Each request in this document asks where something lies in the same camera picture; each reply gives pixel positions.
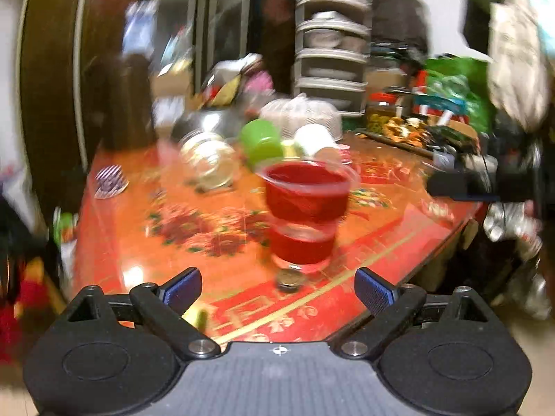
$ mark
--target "screw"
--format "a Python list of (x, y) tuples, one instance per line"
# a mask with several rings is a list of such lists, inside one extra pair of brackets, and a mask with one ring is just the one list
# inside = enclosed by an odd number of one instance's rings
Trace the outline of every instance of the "screw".
[(211, 339), (196, 339), (189, 343), (189, 350), (196, 355), (208, 355), (216, 349), (216, 343)]
[(368, 352), (368, 346), (360, 341), (347, 341), (341, 346), (341, 350), (350, 357), (360, 357)]

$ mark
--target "hanging bag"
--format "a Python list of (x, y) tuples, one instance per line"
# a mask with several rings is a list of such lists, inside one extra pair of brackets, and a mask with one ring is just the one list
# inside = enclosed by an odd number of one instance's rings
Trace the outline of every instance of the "hanging bag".
[(529, 0), (492, 4), (488, 87), (492, 103), (527, 132), (547, 113), (550, 76), (539, 39), (537, 15)]

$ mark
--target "plastic cup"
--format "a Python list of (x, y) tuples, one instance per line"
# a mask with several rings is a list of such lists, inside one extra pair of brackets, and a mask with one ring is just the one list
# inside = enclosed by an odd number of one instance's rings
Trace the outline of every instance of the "plastic cup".
[(360, 176), (340, 163), (306, 160), (265, 164), (257, 173), (266, 182), (274, 262), (305, 274), (325, 268)]
[(341, 162), (341, 153), (324, 125), (309, 123), (295, 133), (295, 146), (306, 157)]
[(247, 123), (241, 130), (239, 139), (252, 168), (268, 159), (283, 158), (279, 131), (268, 120), (257, 119)]

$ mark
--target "glass jar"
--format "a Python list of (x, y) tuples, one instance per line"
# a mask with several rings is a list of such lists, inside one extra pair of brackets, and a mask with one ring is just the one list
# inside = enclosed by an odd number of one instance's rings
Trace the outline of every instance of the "glass jar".
[(205, 191), (231, 183), (237, 169), (235, 151), (212, 132), (194, 132), (181, 141), (181, 156)]
[(366, 129), (371, 133), (382, 134), (382, 128), (391, 118), (401, 117), (402, 107), (396, 106), (397, 100), (393, 94), (370, 94), (366, 105)]

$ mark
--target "red drink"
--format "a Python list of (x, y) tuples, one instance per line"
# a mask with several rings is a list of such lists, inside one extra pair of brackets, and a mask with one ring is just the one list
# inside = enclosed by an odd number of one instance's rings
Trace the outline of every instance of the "red drink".
[(266, 202), (273, 219), (270, 248), (281, 267), (305, 273), (329, 263), (349, 191), (358, 176), (351, 168), (316, 161), (280, 161), (259, 175), (266, 180)]

